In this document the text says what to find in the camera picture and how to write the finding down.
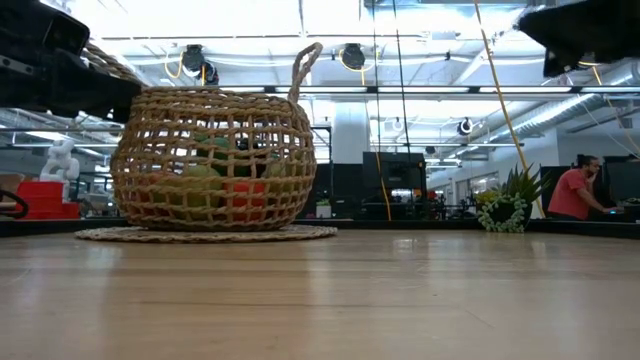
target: woven basket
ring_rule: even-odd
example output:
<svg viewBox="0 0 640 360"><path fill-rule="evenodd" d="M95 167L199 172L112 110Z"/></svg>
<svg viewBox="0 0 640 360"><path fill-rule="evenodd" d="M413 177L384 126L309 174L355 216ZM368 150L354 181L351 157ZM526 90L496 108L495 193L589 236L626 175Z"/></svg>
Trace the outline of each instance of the woven basket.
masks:
<svg viewBox="0 0 640 360"><path fill-rule="evenodd" d="M99 49L87 51L92 63L135 79ZM316 173L310 123L297 101L321 51L316 43L298 54L287 100L214 87L144 88L111 158L115 200L129 223L177 231L290 224Z"/></svg>

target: wooden table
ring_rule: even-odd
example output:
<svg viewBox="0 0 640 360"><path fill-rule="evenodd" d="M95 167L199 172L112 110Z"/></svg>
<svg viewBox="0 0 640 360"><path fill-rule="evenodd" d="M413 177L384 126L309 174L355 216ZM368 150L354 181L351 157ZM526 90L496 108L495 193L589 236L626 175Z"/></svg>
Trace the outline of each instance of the wooden table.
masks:
<svg viewBox="0 0 640 360"><path fill-rule="evenodd" d="M0 239L0 359L637 359L640 242Z"/></svg>

